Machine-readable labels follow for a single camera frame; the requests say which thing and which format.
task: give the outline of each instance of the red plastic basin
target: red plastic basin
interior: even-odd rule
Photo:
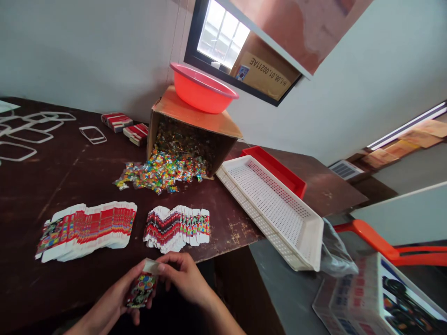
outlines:
[[[239,99],[239,94],[231,88],[190,67],[171,63],[171,68],[178,96],[202,112],[219,114],[233,99]]]
[[[264,168],[277,177],[289,190],[296,194],[298,198],[303,200],[307,188],[306,182],[282,165],[275,157],[261,147],[251,147],[242,150],[241,157],[246,155],[250,155],[261,163]]]

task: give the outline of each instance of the gray floor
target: gray floor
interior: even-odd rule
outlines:
[[[350,218],[333,215],[327,219],[335,226]],[[354,233],[342,233],[340,238],[354,259],[373,252]],[[321,273],[293,271],[268,240],[250,245],[250,250],[286,334],[328,334],[312,309],[322,282]],[[447,310],[447,277],[443,272],[436,267],[400,267],[399,270]]]

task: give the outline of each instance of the orange chair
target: orange chair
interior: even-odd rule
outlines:
[[[334,226],[337,233],[352,231],[360,236],[376,251],[384,255],[393,265],[432,265],[447,266],[447,247],[403,247],[394,248],[385,241],[369,224],[362,220],[353,220],[349,223]],[[407,253],[423,252],[419,255],[402,255]]]

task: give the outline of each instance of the person's left hand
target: person's left hand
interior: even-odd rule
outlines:
[[[132,315],[134,324],[138,326],[140,324],[140,310],[126,307],[124,297],[134,279],[143,271],[144,264],[145,261],[141,261],[113,284],[67,334],[107,334],[125,312]],[[152,307],[154,297],[155,290],[150,295],[146,308]]]

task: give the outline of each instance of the plastic bag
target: plastic bag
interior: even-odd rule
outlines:
[[[341,278],[345,275],[358,275],[359,268],[348,254],[345,244],[327,221],[323,230],[323,245],[321,247],[320,270],[332,277]]]

